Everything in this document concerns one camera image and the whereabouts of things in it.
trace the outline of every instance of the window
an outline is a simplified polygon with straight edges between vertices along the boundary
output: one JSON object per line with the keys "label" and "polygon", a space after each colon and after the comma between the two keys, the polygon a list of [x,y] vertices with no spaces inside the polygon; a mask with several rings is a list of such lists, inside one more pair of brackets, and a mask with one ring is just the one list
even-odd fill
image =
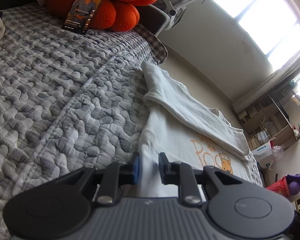
{"label": "window", "polygon": [[214,0],[250,35],[273,70],[300,50],[300,22],[286,0]]}

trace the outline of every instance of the woman on phone screen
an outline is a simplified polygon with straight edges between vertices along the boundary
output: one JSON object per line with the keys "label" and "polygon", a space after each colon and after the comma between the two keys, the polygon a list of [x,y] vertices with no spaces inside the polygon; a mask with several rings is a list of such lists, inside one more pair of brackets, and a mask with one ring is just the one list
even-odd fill
{"label": "woman on phone screen", "polygon": [[76,0],[69,12],[73,16],[72,21],[83,26],[86,19],[91,18],[90,14],[95,13],[96,7],[97,5],[93,0]]}

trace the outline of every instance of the wall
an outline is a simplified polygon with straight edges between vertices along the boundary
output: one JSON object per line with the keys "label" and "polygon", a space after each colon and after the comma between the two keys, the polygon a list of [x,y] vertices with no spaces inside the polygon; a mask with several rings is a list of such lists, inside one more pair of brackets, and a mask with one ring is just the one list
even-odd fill
{"label": "wall", "polygon": [[300,124],[300,102],[298,99],[290,98],[290,100],[282,105],[283,109],[289,116],[289,122],[292,126],[298,127]]}
{"label": "wall", "polygon": [[206,75],[231,100],[272,72],[268,60],[212,0],[187,6],[181,21],[159,39]]}
{"label": "wall", "polygon": [[[275,174],[278,173],[278,179],[287,174],[295,175],[300,173],[300,140],[284,151],[284,157],[273,165],[273,170],[268,171],[270,182],[274,183]],[[291,196],[290,200],[295,200],[300,196]]]}
{"label": "wall", "polygon": [[168,58],[160,67],[175,80],[183,83],[192,97],[209,108],[218,108],[233,127],[242,129],[231,101],[207,77],[176,52],[168,49]]}

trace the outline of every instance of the gray pebble pattern blanket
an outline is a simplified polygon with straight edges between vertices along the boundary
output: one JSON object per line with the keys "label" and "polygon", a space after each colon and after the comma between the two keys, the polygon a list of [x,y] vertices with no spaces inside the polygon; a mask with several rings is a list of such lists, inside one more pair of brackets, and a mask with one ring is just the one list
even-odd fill
{"label": "gray pebble pattern blanket", "polygon": [[3,12],[0,41],[0,239],[14,195],[82,166],[128,161],[148,112],[140,64],[167,50],[143,26],[82,36],[30,4]]}

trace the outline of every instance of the phone screen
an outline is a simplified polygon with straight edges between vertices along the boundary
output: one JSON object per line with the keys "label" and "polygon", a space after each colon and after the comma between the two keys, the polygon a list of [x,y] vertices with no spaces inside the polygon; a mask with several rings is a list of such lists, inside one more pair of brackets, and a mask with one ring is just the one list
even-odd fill
{"label": "phone screen", "polygon": [[64,30],[86,34],[102,0],[75,0],[62,25]]}

